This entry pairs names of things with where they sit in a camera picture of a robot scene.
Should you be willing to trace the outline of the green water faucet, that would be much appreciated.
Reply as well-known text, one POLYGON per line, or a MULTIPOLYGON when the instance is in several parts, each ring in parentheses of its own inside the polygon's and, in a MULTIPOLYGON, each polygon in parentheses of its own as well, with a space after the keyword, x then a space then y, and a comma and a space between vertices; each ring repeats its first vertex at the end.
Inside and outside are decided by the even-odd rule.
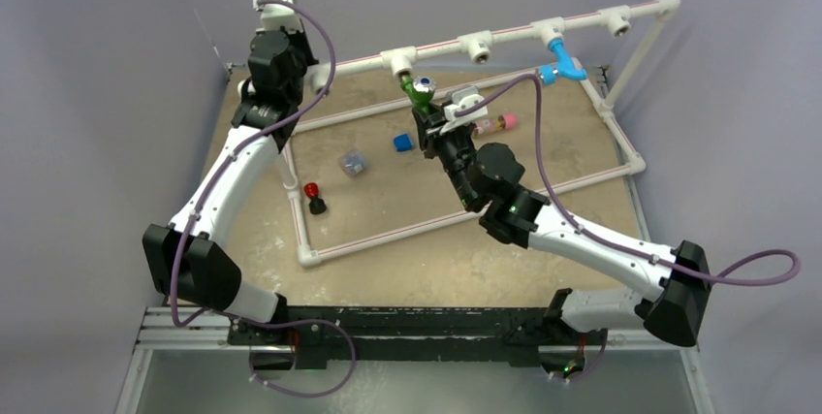
POLYGON ((424 114, 429 113, 430 103, 437 88, 434 79, 406 75, 400 79, 400 88, 408 96, 415 110, 424 114))

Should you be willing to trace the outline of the white PVC pipe frame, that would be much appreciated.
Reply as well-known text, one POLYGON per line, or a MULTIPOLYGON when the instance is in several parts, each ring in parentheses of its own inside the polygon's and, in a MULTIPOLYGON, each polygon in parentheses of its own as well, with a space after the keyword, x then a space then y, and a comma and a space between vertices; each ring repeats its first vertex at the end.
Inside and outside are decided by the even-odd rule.
MULTIPOLYGON (((653 17, 654 24, 633 52, 624 75, 617 80, 610 94, 601 96, 589 77, 587 77, 586 80, 578 81, 587 94, 594 110, 611 132, 617 147, 621 150, 624 158, 623 164, 593 175, 586 175, 557 184, 554 188, 555 192, 564 193, 622 176, 635 175, 646 168, 647 164, 643 156, 630 142, 617 122, 613 108, 616 98, 647 56, 649 49, 658 38, 665 24, 679 9, 680 0, 652 0, 631 6, 622 5, 605 8, 583 15, 568 17, 556 16, 533 21, 525 26, 497 31, 485 30, 469 33, 453 40, 425 46, 384 50, 375 55, 343 61, 338 65, 337 72, 342 76, 353 76, 365 72, 386 69, 392 71, 396 77, 400 77, 403 74, 411 72, 413 65, 418 61, 451 53, 464 53, 473 63, 484 64, 490 59, 491 48, 496 45, 520 40, 538 39, 547 48, 550 40, 555 38, 563 39, 564 33, 568 31, 588 27, 603 27, 607 29, 612 36, 621 37, 630 30, 631 20, 646 16, 653 17)), ((325 261, 378 245, 433 232, 451 225, 473 220, 476 217, 473 213, 459 211, 432 218, 421 223, 383 232, 375 236, 316 250, 311 246, 308 238, 305 215, 300 205, 300 196, 297 187, 288 187, 287 193, 297 235, 297 258, 299 263, 305 268, 317 266, 325 261)))

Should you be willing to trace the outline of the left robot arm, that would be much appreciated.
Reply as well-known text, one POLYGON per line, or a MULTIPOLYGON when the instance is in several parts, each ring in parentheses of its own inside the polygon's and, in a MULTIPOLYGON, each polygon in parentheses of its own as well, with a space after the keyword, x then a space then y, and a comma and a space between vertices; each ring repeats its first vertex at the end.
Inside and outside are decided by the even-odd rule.
POLYGON ((195 194, 165 225, 151 224, 142 247, 155 289, 215 311, 252 320, 266 345, 283 341, 284 299, 251 284, 222 244, 262 172, 282 160, 298 122, 303 79, 316 64, 302 32, 260 31, 252 39, 248 80, 218 159, 195 194))

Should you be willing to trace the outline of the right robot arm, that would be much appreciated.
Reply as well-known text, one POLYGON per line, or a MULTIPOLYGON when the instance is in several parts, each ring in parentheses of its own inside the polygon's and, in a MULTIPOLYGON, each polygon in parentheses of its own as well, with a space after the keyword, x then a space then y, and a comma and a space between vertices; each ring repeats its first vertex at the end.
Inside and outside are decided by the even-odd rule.
POLYGON ((438 159, 464 210, 503 244, 549 252, 604 273, 628 289, 628 313, 658 339, 680 347, 697 343, 711 285, 704 248, 628 237, 573 214, 551 197, 522 185, 524 167, 504 143, 476 147, 473 126, 441 130, 441 107, 412 115, 424 156, 438 159))

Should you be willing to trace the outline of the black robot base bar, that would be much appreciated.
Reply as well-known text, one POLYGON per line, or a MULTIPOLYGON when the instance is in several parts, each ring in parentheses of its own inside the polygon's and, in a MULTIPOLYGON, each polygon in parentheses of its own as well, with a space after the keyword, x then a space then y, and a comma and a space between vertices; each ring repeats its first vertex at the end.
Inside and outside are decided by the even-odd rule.
POLYGON ((283 347, 299 369, 331 361, 505 363, 572 372, 603 330, 579 333, 544 307, 391 307, 291 305, 285 329, 239 321, 228 342, 283 347))

